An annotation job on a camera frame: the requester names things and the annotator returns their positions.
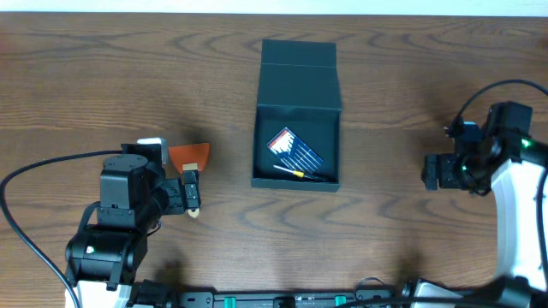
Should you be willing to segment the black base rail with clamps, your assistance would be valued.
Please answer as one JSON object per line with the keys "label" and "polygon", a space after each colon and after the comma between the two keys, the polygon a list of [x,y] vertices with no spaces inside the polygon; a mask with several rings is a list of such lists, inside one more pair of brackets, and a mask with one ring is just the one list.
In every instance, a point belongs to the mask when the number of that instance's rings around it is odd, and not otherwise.
{"label": "black base rail with clamps", "polygon": [[218,292],[212,287],[177,289],[145,280],[134,285],[127,307],[158,308],[319,308],[338,307],[369,299],[388,299],[414,294],[416,284],[400,287],[374,277],[360,281],[352,290],[286,290],[280,292]]}

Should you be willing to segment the dark green open gift box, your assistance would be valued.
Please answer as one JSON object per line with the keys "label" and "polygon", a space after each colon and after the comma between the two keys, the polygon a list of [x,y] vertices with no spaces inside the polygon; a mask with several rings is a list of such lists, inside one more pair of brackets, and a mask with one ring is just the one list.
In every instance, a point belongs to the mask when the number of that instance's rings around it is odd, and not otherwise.
{"label": "dark green open gift box", "polygon": [[[266,39],[262,43],[253,135],[255,188],[335,193],[340,183],[340,130],[343,104],[333,43]],[[288,127],[323,160],[308,181],[274,168],[283,163],[267,143]]]}

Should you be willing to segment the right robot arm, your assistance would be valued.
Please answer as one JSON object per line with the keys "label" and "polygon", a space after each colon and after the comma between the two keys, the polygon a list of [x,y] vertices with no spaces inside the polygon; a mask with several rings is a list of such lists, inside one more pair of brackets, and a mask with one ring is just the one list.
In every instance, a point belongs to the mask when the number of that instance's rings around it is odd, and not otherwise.
{"label": "right robot arm", "polygon": [[414,307],[547,305],[547,146],[529,133],[532,113],[515,102],[494,104],[483,126],[457,121],[451,153],[425,157],[426,190],[493,195],[497,265],[493,281],[468,293],[419,281],[405,292]]}

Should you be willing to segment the clear precision screwdriver set case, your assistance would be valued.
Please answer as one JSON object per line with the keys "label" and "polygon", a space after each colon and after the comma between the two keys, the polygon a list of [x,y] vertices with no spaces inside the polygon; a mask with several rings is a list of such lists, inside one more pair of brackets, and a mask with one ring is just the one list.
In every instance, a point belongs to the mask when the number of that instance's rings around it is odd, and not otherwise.
{"label": "clear precision screwdriver set case", "polygon": [[267,143],[268,150],[286,167],[313,174],[324,160],[288,127]]}

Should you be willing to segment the yellow black handled screwdriver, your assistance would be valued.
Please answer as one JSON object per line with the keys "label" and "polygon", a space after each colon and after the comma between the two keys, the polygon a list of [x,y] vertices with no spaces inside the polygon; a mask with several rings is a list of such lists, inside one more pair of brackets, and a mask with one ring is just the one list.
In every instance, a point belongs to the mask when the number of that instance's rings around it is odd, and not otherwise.
{"label": "yellow black handled screwdriver", "polygon": [[274,165],[274,168],[285,173],[291,174],[299,179],[304,179],[308,181],[328,181],[329,178],[323,175],[318,175],[314,173],[309,173],[305,171],[300,171],[297,169],[289,169],[280,165]]}

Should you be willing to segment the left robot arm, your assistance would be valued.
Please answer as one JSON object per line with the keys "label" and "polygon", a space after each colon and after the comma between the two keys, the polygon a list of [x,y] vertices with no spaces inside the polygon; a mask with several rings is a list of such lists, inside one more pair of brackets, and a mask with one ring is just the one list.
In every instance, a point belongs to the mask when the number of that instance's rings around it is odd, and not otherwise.
{"label": "left robot arm", "polygon": [[86,208],[65,250],[75,306],[175,306],[171,291],[136,282],[136,271],[162,217],[197,216],[200,205],[197,163],[183,165],[181,176],[169,179],[161,162],[141,155],[105,159],[100,200]]}

